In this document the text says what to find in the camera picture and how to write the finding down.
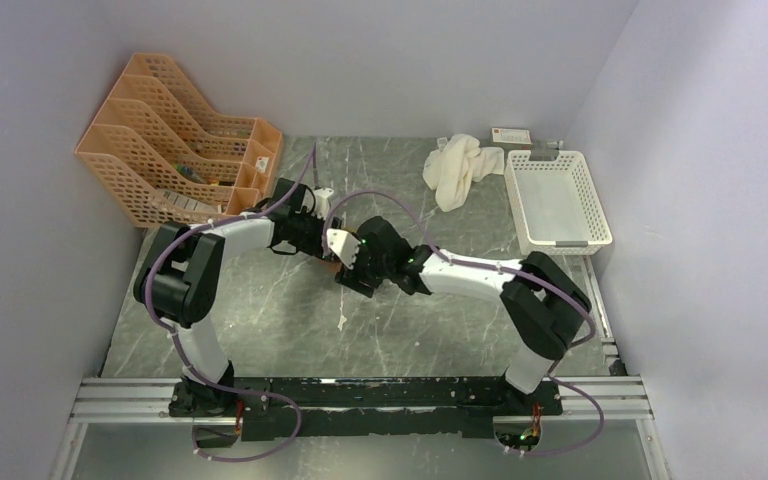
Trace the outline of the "white terry towel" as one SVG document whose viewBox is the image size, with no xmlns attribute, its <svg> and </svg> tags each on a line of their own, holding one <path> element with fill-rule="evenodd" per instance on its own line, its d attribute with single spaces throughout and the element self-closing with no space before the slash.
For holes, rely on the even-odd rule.
<svg viewBox="0 0 768 480">
<path fill-rule="evenodd" d="M 502 148 L 482 147 L 476 137 L 456 134 L 442 148 L 429 153 L 422 178 L 434 192 L 440 210 L 450 212 L 464 205 L 473 183 L 503 173 Z"/>
</svg>

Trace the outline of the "yellow brown bear towel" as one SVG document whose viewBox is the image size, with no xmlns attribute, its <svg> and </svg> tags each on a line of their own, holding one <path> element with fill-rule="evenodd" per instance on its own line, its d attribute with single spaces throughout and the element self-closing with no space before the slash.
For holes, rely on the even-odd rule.
<svg viewBox="0 0 768 480">
<path fill-rule="evenodd" d="M 332 275 L 336 275 L 339 271 L 346 267 L 342 260 L 335 255 L 328 255 L 323 257 L 321 262 L 324 268 Z"/>
</svg>

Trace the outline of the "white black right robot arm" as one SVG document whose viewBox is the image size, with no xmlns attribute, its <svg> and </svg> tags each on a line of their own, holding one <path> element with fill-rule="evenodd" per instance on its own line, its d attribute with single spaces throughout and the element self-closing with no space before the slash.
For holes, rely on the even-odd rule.
<svg viewBox="0 0 768 480">
<path fill-rule="evenodd" d="M 587 295 L 541 252 L 491 262 L 412 245 L 380 216 L 355 232 L 330 228 L 324 244 L 341 263 L 337 282 L 367 297 L 389 281 L 407 295 L 460 295 L 504 310 L 520 338 L 499 389 L 502 406 L 513 414 L 536 403 L 538 386 L 572 348 L 592 309 Z"/>
</svg>

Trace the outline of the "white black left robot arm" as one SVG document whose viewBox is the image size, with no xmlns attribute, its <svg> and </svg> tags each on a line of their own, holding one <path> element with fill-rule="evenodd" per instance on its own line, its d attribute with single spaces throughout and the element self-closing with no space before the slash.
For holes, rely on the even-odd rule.
<svg viewBox="0 0 768 480">
<path fill-rule="evenodd" d="M 325 256 L 321 235 L 335 193 L 279 179 L 273 196 L 240 214 L 203 224 L 168 221 L 155 235 L 133 285 L 134 298 L 171 337 L 182 377 L 169 403 L 172 417 L 221 416 L 240 407 L 231 360 L 210 312 L 225 261 L 287 244 L 291 254 Z"/>
</svg>

